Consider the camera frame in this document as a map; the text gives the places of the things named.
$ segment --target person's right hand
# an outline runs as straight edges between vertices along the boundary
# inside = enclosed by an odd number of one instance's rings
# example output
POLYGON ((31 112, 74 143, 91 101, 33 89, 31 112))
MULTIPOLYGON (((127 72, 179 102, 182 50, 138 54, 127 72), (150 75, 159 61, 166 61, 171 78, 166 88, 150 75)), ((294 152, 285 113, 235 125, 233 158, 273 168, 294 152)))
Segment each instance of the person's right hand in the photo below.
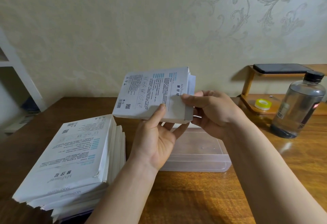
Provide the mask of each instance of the person's right hand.
POLYGON ((219 91, 199 91, 194 96, 183 94, 182 101, 194 106, 194 115, 201 117, 193 117, 191 123, 218 139, 225 136, 228 123, 246 117, 229 96, 219 91))

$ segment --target clear plastic bottle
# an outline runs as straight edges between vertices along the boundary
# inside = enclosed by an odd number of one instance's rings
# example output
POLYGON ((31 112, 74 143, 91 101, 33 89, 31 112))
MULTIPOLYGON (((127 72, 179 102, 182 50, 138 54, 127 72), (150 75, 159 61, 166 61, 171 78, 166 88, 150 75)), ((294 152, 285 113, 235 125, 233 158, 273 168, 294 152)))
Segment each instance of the clear plastic bottle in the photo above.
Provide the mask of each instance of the clear plastic bottle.
POLYGON ((323 77, 323 73, 308 71, 303 81, 296 81, 289 86, 272 120, 272 133, 287 139, 298 136, 326 94, 324 86, 319 84, 323 77))

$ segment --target bottle label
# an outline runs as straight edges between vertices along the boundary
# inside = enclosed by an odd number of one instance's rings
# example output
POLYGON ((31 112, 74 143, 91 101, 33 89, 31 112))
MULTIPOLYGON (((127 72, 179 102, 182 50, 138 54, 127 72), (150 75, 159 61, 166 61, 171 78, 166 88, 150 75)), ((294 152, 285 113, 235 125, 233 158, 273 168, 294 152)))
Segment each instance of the bottle label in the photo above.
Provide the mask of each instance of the bottle label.
POLYGON ((281 106, 279 107, 279 110, 277 112, 277 116, 280 118, 280 119, 284 119, 284 116, 286 115, 287 111, 289 109, 289 104, 285 103, 285 102, 282 102, 281 103, 281 106))
POLYGON ((299 129, 303 128, 307 121, 309 120, 310 116, 313 114, 313 111, 318 107, 320 102, 316 102, 312 105, 312 108, 309 110, 309 112, 305 115, 303 121, 301 122, 299 129))

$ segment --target hand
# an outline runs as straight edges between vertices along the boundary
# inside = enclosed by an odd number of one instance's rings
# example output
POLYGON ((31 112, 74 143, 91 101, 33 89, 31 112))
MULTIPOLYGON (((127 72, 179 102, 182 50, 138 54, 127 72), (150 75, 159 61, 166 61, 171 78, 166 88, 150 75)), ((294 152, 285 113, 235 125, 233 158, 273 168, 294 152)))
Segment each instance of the hand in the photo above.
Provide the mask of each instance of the hand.
POLYGON ((194 115, 201 117, 193 117, 191 123, 217 139, 223 139, 227 123, 245 116, 229 96, 219 91, 200 91, 194 96, 183 94, 182 101, 194 106, 194 115))
POLYGON ((175 141, 184 133, 189 124, 182 124, 170 132, 173 123, 161 126, 160 120, 166 113, 166 106, 161 104, 147 121, 141 121, 133 142, 130 157, 159 170, 167 161, 175 141))

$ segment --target wooden table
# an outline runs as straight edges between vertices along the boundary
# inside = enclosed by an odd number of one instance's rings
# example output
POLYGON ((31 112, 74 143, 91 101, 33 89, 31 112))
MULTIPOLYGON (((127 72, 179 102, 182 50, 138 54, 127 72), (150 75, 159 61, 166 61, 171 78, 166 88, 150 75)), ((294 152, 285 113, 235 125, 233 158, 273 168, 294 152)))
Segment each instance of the wooden table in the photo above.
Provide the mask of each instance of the wooden table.
MULTIPOLYGON (((112 113, 116 98, 62 98, 0 144, 0 223, 52 223, 51 211, 11 199, 62 123, 112 113)), ((282 139, 269 133, 272 116, 249 118, 282 156, 308 191, 327 210, 327 117, 313 116, 300 136, 282 139)), ((115 118, 130 153, 137 120, 115 118)), ((225 173, 159 172, 140 223, 255 223, 233 167, 225 173)))

